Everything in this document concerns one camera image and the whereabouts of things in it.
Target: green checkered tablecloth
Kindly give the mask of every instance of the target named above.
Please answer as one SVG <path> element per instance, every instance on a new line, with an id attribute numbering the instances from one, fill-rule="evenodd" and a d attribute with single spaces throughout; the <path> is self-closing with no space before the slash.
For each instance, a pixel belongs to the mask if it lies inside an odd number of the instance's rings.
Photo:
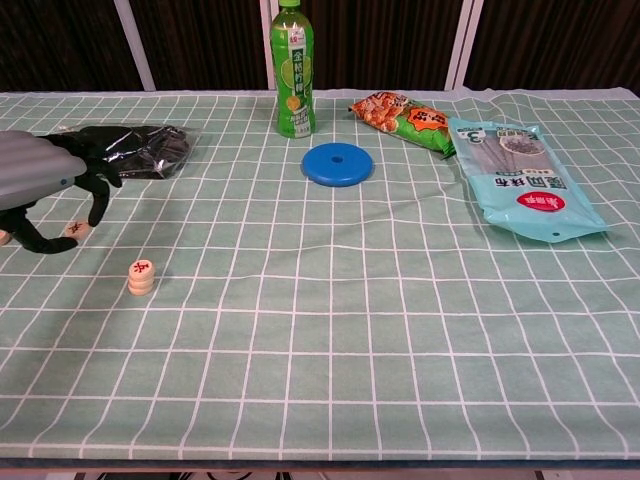
<path id="1" fill-rule="evenodd" d="M 548 245 L 489 226 L 455 157 L 318 96 L 274 132 L 270 93 L 0 95 L 0 128 L 199 129 L 169 180 L 127 180 L 77 249 L 0 248 L 0 456 L 100 459 L 640 458 L 640 100 L 417 97 L 539 124 L 611 226 Z M 330 189 L 314 145 L 376 169 Z M 85 218 L 79 189 L 30 218 Z M 145 297 L 126 289 L 156 265 Z"/>

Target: blue disc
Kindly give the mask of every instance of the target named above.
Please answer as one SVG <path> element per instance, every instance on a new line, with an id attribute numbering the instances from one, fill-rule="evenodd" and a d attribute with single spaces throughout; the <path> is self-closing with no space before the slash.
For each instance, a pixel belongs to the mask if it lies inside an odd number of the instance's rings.
<path id="1" fill-rule="evenodd" d="M 373 160 L 363 149 L 348 143 L 325 143 L 309 150 L 302 159 L 302 173 L 327 187 L 348 187 L 365 180 Z"/>

